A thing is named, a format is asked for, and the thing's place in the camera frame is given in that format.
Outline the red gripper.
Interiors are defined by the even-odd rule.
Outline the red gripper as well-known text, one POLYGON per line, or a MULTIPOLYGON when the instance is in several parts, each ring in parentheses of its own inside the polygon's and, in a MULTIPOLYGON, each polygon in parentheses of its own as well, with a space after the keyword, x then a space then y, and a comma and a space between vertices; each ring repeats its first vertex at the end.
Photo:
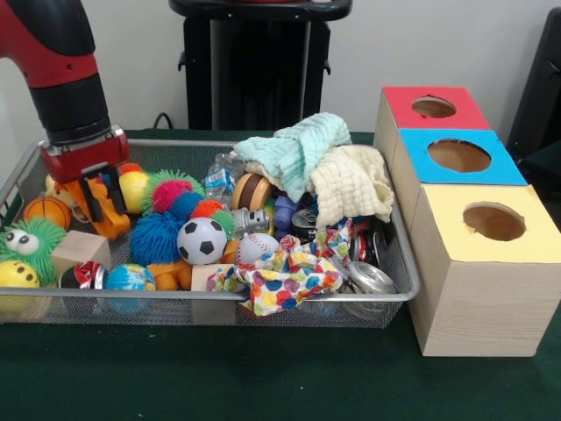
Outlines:
MULTIPOLYGON (((113 125, 103 136, 81 144, 51 146, 43 141, 39 144, 39 150, 48 174, 60 184, 79 180, 86 174, 108 167, 109 198, 117 214, 126 213, 119 173, 115 168, 129 156, 128 139, 121 126, 113 125)), ((82 178, 82 192, 93 223, 104 220, 102 206, 98 201, 103 189, 104 184, 97 179, 82 178)))

